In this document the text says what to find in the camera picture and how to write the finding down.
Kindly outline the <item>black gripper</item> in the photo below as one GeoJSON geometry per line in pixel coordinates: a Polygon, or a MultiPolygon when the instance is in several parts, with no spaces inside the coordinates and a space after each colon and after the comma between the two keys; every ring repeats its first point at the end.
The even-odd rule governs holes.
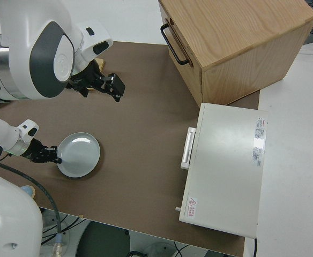
{"type": "Polygon", "coordinates": [[[100,72],[99,65],[96,61],[91,61],[81,72],[72,75],[66,85],[66,89],[73,89],[79,92],[83,97],[88,96],[88,89],[95,89],[101,93],[109,93],[116,102],[119,102],[124,95],[125,84],[116,73],[109,75],[110,89],[106,88],[106,82],[101,78],[104,75],[100,72]]]}
{"type": "Polygon", "coordinates": [[[47,147],[36,139],[32,139],[28,149],[24,152],[24,157],[34,163],[62,163],[62,159],[57,156],[57,146],[47,147]]]}

